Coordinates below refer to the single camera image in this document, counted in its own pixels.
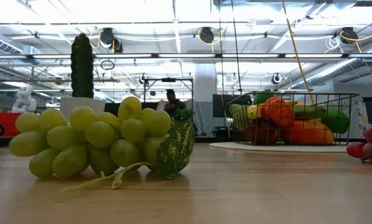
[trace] potted plant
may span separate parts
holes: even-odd
[[[96,114],[103,112],[105,102],[93,98],[93,52],[85,34],[75,37],[71,61],[73,97],[63,97],[60,100],[60,111],[67,120],[78,106],[89,106]]]

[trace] table surface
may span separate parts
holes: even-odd
[[[0,148],[0,223],[372,223],[372,164],[346,154],[257,153],[196,144],[174,181],[146,167],[58,197],[94,179],[38,180],[30,158]]]

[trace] white round tray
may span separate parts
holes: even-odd
[[[210,148],[267,152],[346,152],[346,146],[249,146],[234,142],[211,143]]]

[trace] cactus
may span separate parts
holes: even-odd
[[[73,97],[93,98],[93,53],[85,34],[75,37],[71,60]]]

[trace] white planter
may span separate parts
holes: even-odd
[[[105,111],[105,102],[103,100],[84,97],[62,97],[60,99],[60,111],[64,114],[67,121],[70,121],[70,114],[74,108],[79,106],[88,106],[95,114],[100,114]]]

